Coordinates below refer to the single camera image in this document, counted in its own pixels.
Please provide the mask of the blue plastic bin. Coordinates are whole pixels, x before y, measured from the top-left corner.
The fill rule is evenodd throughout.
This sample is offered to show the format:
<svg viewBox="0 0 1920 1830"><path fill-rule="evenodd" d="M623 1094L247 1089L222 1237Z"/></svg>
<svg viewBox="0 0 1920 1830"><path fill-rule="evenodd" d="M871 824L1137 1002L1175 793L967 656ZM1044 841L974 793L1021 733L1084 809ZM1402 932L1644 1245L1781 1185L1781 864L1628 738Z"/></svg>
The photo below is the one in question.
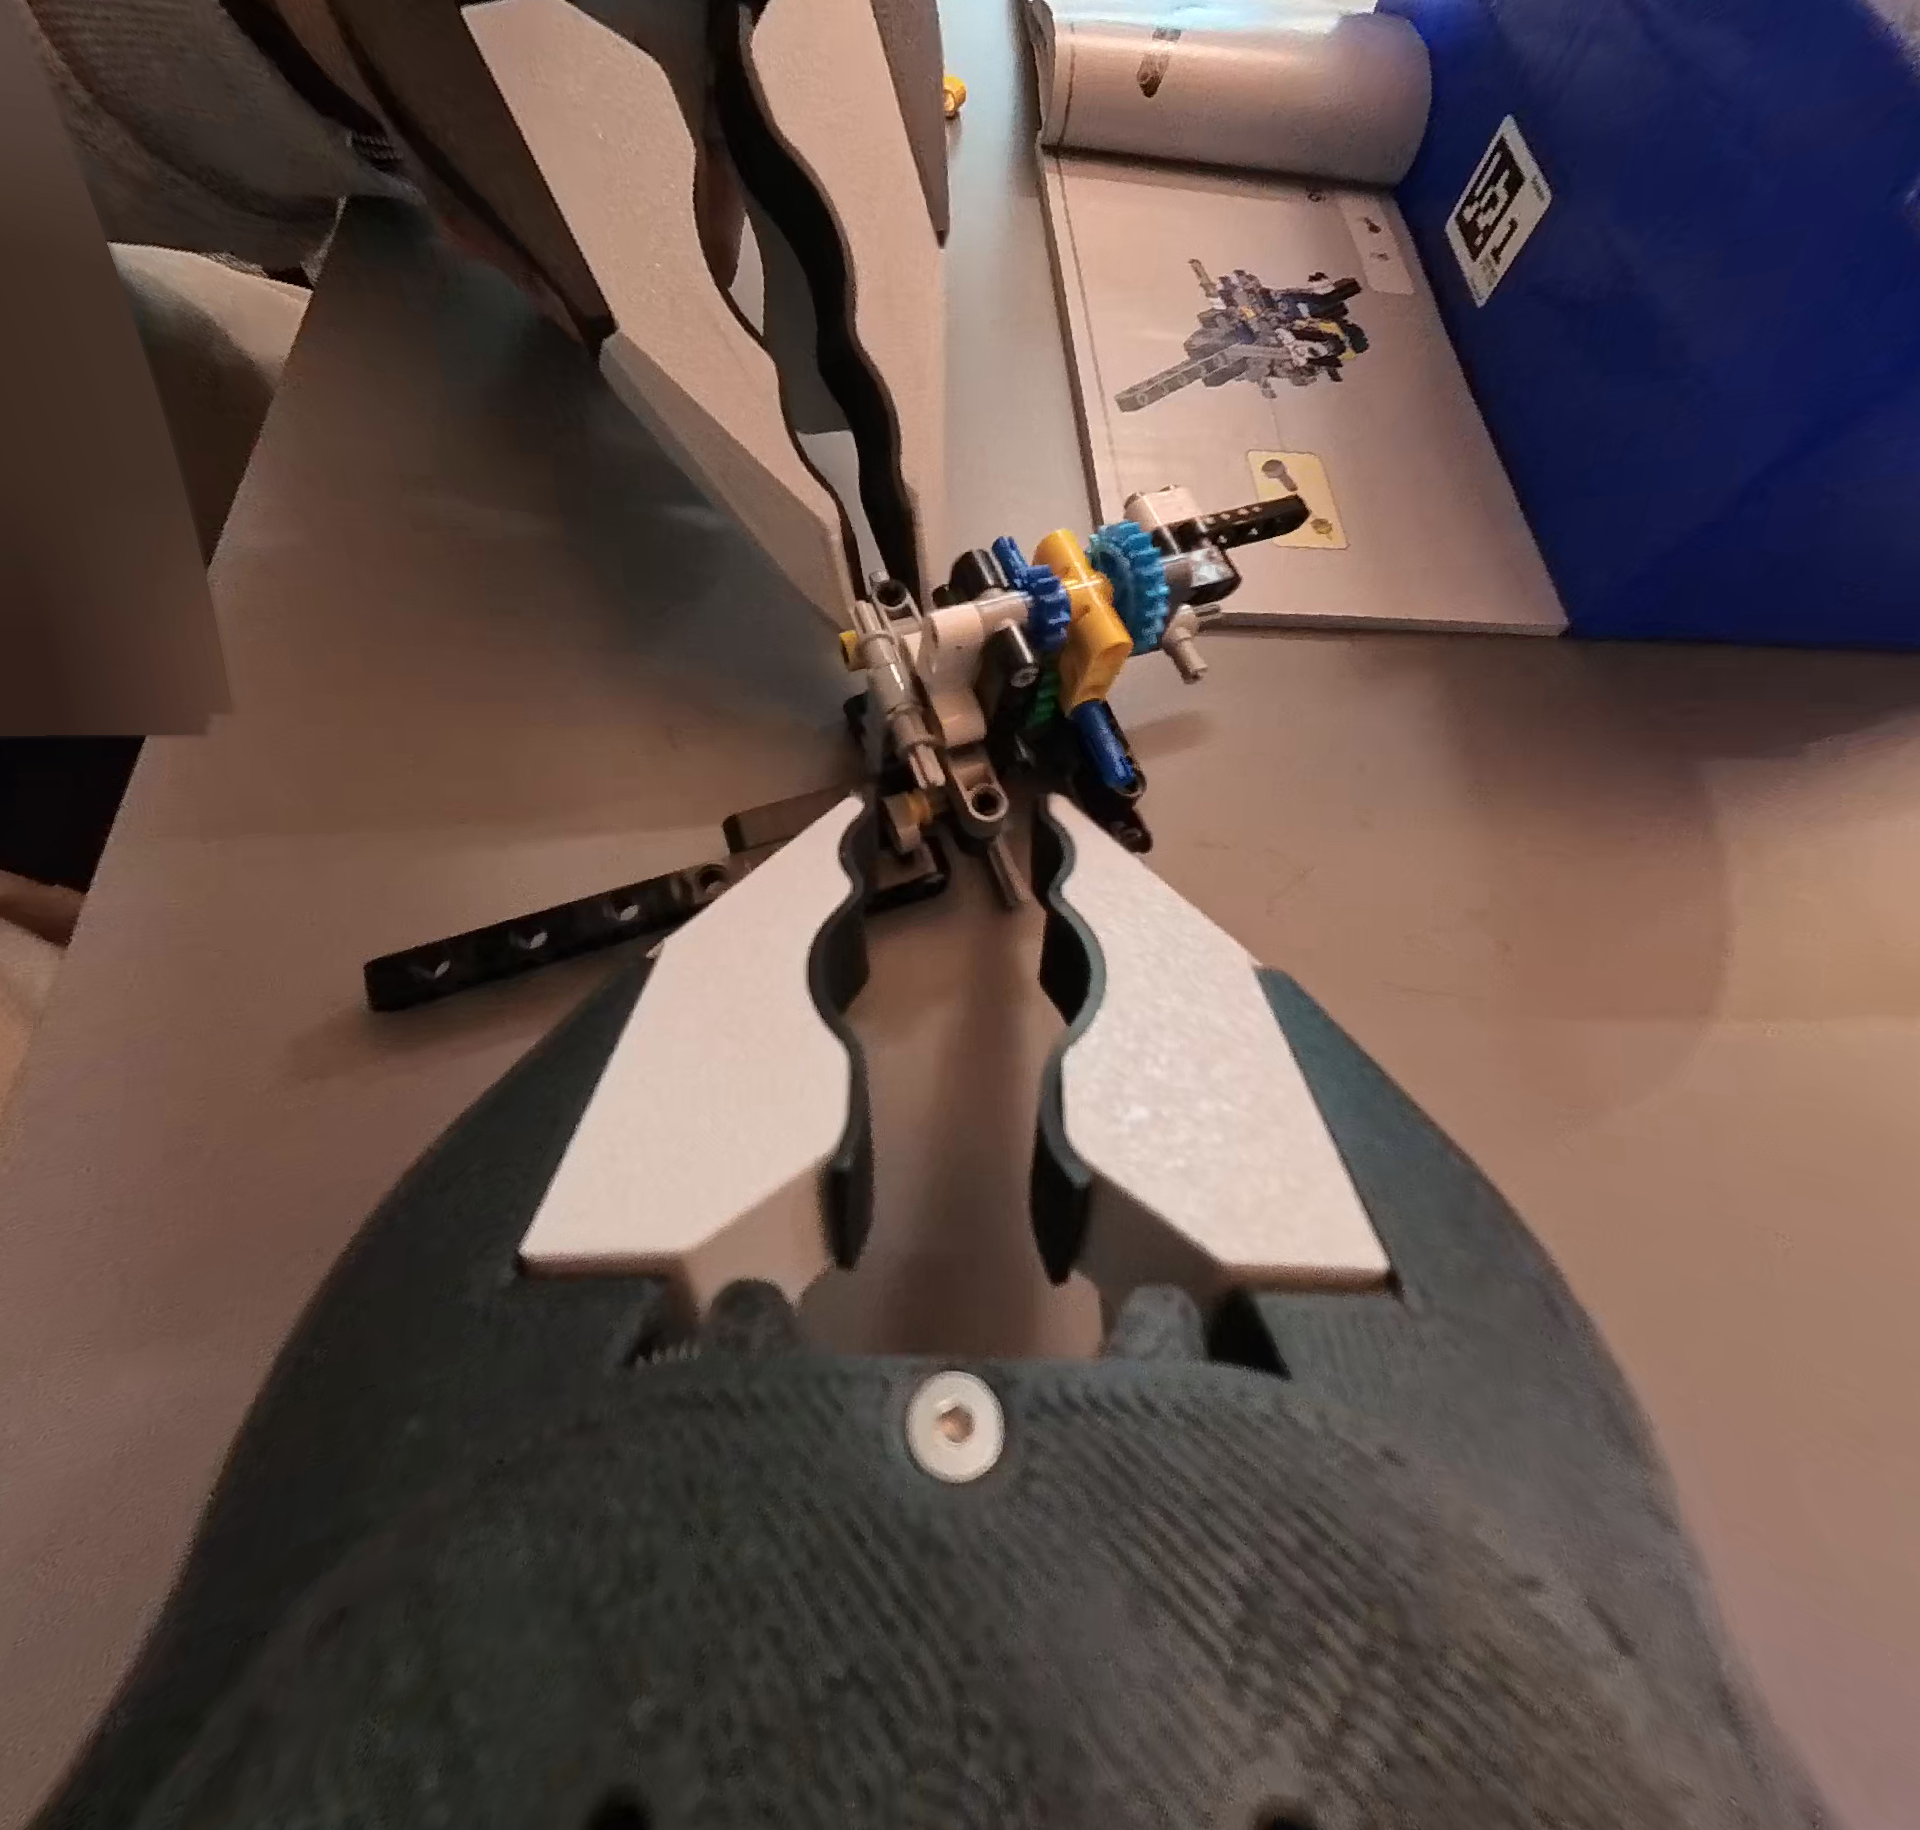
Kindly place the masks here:
<svg viewBox="0 0 1920 1830"><path fill-rule="evenodd" d="M1585 638L1916 651L1916 66L1863 0L1378 0L1397 186Z"/></svg>

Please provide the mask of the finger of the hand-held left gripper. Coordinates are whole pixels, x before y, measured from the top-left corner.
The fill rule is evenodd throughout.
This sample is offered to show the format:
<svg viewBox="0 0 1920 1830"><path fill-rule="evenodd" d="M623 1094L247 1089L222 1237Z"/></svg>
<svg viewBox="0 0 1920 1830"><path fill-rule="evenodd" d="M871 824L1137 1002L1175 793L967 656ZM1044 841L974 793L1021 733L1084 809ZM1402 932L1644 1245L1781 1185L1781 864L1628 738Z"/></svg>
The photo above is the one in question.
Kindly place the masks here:
<svg viewBox="0 0 1920 1830"><path fill-rule="evenodd" d="M874 0L921 154L921 0ZM822 614L865 590L852 522L806 459L779 362L718 279L697 226L690 99L711 68L727 141L812 301L818 374L853 434L859 506L886 578L921 596L921 238L844 242L756 106L759 13L701 25L697 0L652 4L623 36L572 0L493 0L465 21L540 178L573 233L612 330L604 379L674 462Z"/></svg>
<svg viewBox="0 0 1920 1830"><path fill-rule="evenodd" d="M874 0L765 0L745 66L773 141L841 242L880 230L943 242Z"/></svg>

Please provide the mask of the multicoloured lego assembly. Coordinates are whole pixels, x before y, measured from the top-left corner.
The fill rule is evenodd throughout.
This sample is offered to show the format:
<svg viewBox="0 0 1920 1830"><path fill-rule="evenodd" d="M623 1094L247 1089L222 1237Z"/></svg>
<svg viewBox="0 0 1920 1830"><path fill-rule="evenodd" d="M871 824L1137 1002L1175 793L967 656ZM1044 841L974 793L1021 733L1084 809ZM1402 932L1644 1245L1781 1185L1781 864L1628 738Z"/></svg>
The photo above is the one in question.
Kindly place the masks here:
<svg viewBox="0 0 1920 1830"><path fill-rule="evenodd" d="M876 808L865 906L938 898L954 853L985 869L1002 906L1026 903L1009 839L1018 786L1070 797L1146 853L1143 769L1112 705L1125 663L1159 656L1200 681L1203 622L1240 588L1233 552L1315 526L1285 481L1213 512L1165 486L1132 495L1088 535L964 549L927 603L874 578L840 636L857 685L844 718ZM736 811L719 857L376 956L362 967L363 1004L397 1013L579 956L652 947L844 795L829 787Z"/></svg>

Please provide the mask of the lego instruction booklet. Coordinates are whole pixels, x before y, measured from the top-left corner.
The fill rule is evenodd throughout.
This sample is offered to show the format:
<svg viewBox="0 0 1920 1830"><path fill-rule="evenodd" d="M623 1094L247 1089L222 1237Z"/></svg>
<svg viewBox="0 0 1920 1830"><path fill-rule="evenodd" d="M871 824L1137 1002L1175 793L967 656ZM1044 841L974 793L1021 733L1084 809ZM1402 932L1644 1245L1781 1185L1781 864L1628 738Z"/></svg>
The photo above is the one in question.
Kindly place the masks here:
<svg viewBox="0 0 1920 1830"><path fill-rule="evenodd" d="M1094 522L1246 546L1238 622L1559 636L1397 204L1431 61L1379 0L1024 0Z"/></svg>

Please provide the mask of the person's left forearm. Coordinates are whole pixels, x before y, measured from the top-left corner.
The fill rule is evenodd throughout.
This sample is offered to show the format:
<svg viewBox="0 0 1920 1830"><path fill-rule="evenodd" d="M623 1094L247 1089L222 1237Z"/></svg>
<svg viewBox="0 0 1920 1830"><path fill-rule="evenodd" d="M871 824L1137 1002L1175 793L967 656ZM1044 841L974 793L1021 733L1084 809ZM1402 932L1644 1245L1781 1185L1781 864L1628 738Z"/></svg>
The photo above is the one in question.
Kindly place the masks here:
<svg viewBox="0 0 1920 1830"><path fill-rule="evenodd" d="M377 117L270 0L10 2L110 242L289 278L349 199L418 199Z"/></svg>

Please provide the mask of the person's leg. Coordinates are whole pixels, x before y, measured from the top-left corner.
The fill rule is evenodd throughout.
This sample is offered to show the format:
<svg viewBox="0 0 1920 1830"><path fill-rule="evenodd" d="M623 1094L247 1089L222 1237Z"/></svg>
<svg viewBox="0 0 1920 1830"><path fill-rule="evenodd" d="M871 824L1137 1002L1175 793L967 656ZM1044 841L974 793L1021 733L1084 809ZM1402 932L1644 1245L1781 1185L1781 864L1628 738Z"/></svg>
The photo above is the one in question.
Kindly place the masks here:
<svg viewBox="0 0 1920 1830"><path fill-rule="evenodd" d="M311 290L192 251L114 242L108 253L156 382L202 552L211 558Z"/></svg>

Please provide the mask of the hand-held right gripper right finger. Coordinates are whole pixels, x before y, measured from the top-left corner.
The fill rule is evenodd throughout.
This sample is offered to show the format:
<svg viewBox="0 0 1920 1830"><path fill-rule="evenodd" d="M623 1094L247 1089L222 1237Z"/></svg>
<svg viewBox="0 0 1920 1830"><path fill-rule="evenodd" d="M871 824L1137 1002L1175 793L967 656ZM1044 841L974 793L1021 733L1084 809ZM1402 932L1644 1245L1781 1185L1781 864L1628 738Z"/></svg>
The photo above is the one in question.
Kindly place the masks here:
<svg viewBox="0 0 1920 1830"><path fill-rule="evenodd" d="M1392 1267L1254 954L1063 793L1031 820L1030 1220L1055 1286L1384 1289Z"/></svg>

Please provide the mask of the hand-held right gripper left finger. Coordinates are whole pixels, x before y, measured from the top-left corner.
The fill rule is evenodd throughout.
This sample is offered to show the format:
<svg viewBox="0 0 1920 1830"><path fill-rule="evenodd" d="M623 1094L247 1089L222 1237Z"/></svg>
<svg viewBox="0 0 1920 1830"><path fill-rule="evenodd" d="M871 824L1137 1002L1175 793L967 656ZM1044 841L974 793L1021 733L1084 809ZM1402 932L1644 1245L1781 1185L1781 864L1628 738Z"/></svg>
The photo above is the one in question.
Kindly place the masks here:
<svg viewBox="0 0 1920 1830"><path fill-rule="evenodd" d="M863 989L874 809L848 793L654 954L519 1262L810 1288L874 1214Z"/></svg>

